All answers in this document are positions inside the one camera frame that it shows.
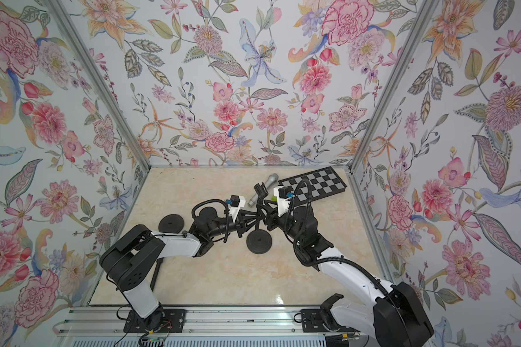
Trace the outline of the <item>black round stand base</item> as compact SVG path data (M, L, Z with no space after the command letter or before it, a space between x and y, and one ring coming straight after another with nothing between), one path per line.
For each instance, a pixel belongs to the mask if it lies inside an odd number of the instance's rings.
M269 232L256 229L248 234L246 245L253 254L266 254L272 247L272 237Z

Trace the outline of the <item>black stand pole with clip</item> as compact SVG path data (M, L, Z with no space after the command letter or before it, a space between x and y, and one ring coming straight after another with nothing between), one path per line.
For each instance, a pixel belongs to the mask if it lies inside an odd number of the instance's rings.
M263 221L263 218L265 217L265 213L264 213L264 209L263 209L264 205L265 205L264 199L262 199L262 200L257 202L257 204L255 205L256 209L253 211L253 212L257 212L260 215L260 217L261 217L260 218L260 220L261 220L260 223Z

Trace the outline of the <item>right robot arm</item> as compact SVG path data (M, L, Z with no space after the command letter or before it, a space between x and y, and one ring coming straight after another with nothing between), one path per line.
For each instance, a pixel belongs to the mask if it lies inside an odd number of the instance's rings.
M270 230L284 232L298 261L333 278L360 299L355 304L343 295L328 298L320 306L327 328L353 328L380 346L425 346L434 337L433 325L414 289L404 282L393 284L380 279L347 259L318 231L310 204L293 206L296 189L276 188L275 202L265 200L265 184L257 184L255 191L263 222Z

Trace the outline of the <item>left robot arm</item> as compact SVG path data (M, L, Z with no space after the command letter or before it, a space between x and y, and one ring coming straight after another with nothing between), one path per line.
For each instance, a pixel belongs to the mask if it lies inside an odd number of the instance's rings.
M247 211L244 206L244 199L236 195L230 200L207 200L192 209L188 232L153 232L138 224L102 254L100 266L141 325L156 329L165 320L163 306L146 280L157 262L167 257L201 257L217 241L228 241L232 232L241 237L263 219L261 210Z

